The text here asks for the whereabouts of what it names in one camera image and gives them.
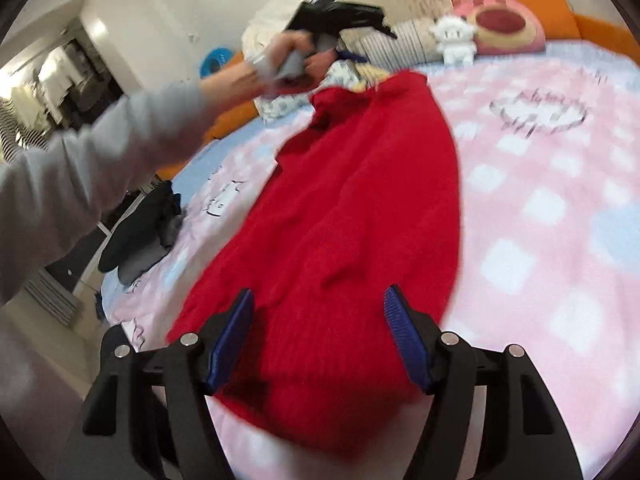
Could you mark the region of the grey sleeved left forearm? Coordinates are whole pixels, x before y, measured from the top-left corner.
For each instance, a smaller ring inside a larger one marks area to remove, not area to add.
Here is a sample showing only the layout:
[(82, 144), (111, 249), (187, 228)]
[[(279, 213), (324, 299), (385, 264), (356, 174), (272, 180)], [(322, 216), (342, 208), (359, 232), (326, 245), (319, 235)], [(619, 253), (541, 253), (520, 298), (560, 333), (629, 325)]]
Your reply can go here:
[(1, 300), (90, 232), (157, 169), (193, 155), (217, 116), (273, 77), (260, 56), (201, 81), (125, 96), (93, 125), (1, 168)]

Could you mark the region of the person's left hand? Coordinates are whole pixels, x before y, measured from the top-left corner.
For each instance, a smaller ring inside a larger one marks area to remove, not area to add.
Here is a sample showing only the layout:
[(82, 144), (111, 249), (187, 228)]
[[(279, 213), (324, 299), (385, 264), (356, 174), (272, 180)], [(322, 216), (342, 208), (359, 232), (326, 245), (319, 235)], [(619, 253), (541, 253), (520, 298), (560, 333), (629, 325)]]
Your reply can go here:
[(241, 81), (250, 98), (304, 93), (326, 78), (337, 59), (334, 48), (318, 50), (308, 32), (280, 32), (262, 52), (248, 58)]

